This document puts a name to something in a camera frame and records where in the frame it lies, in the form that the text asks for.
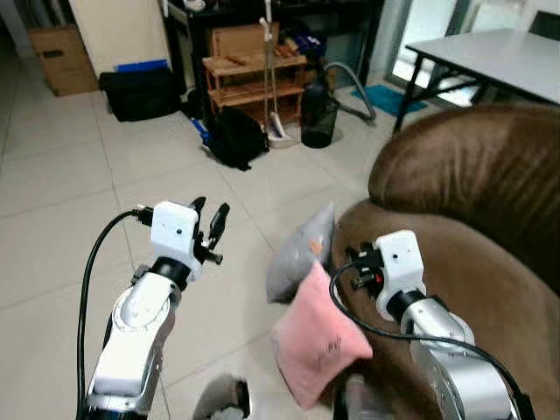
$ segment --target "blue mat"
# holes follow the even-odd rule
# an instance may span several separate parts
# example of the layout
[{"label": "blue mat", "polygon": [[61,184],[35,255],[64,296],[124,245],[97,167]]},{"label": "blue mat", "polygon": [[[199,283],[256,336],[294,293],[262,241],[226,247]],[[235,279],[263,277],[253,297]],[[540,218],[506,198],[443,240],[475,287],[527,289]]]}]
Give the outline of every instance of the blue mat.
[{"label": "blue mat", "polygon": [[[399,107],[403,101],[403,94],[399,94],[384,85],[366,87],[366,94],[374,107],[382,109],[392,116],[397,116],[399,113]],[[352,95],[361,98],[360,94],[355,90],[352,92]],[[428,105],[423,102],[412,102],[406,112],[415,112],[427,106]]]}]

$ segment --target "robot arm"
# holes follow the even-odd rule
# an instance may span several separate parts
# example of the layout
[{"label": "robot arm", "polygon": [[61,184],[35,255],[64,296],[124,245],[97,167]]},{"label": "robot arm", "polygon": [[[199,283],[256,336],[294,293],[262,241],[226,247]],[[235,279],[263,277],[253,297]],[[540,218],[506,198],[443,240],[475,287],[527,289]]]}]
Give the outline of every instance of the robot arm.
[{"label": "robot arm", "polygon": [[[424,265],[417,238],[399,231],[362,244],[358,254],[348,250],[359,267],[354,289],[366,287],[384,319],[394,320],[403,334],[444,337],[474,345],[473,331],[438,299],[426,297]],[[461,346],[412,340],[413,361],[430,381],[447,419],[517,418],[508,389],[488,361]]]},{"label": "robot arm", "polygon": [[214,216],[204,241],[199,232],[205,199],[190,206],[162,202],[144,207],[144,224],[156,261],[134,275],[117,300],[110,333],[87,392],[86,418],[146,418],[162,369],[162,350],[175,323],[175,310],[188,283],[200,277],[202,263],[221,263],[212,252],[226,223],[229,206]]}]

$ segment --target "black backpack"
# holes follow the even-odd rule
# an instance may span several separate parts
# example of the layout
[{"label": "black backpack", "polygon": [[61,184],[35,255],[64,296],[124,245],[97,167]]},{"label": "black backpack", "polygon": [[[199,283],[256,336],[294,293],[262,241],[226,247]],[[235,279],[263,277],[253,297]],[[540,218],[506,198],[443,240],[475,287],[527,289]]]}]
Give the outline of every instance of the black backpack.
[{"label": "black backpack", "polygon": [[210,151],[224,164],[242,171],[249,162],[269,151],[268,138],[261,125],[237,108],[224,107],[209,131]]}]

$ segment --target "wooden shelf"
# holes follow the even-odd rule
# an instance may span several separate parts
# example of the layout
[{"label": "wooden shelf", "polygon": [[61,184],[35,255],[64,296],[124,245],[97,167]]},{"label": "wooden shelf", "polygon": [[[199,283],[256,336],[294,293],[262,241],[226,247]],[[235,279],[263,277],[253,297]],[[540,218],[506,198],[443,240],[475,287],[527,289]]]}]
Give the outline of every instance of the wooden shelf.
[{"label": "wooden shelf", "polygon": [[[303,93],[303,87],[295,84],[293,80],[277,80],[276,96],[298,95]],[[244,103],[259,102],[264,100],[264,84],[261,80],[245,83],[239,86],[221,87],[211,90],[210,98],[216,103],[218,108],[223,106],[236,106]],[[272,99],[272,86],[269,86],[268,97]]]},{"label": "wooden shelf", "polygon": [[[224,57],[206,57],[202,59],[204,67],[213,77],[234,76],[264,71],[264,53],[236,54],[235,57],[246,65],[240,65]],[[274,68],[305,66],[307,58],[304,55],[294,57],[273,57]]]}]

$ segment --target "blue object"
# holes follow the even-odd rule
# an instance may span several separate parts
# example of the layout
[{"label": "blue object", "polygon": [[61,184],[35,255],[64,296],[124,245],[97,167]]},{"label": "blue object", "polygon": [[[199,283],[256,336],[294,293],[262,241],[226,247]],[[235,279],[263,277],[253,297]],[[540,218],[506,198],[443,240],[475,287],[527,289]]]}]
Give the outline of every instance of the blue object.
[{"label": "blue object", "polygon": [[202,144],[204,144],[205,146],[209,146],[210,145],[209,144],[210,139],[212,139],[212,136],[210,135],[210,132],[196,118],[189,118],[189,119],[191,120],[191,123],[192,123],[192,125],[194,125],[196,130],[199,131],[200,137],[202,138]]},{"label": "blue object", "polygon": [[148,70],[157,70],[159,68],[167,68],[166,59],[153,59],[152,61],[142,61],[140,63],[119,64],[115,66],[117,73],[146,72]]},{"label": "blue object", "polygon": [[[366,87],[366,94],[369,101],[375,107],[382,109],[392,116],[398,115],[401,102],[403,101],[403,94],[384,85]],[[352,92],[352,95],[360,98],[360,94],[355,90]],[[406,113],[415,112],[427,106],[428,105],[423,102],[412,102],[406,110]]]}]

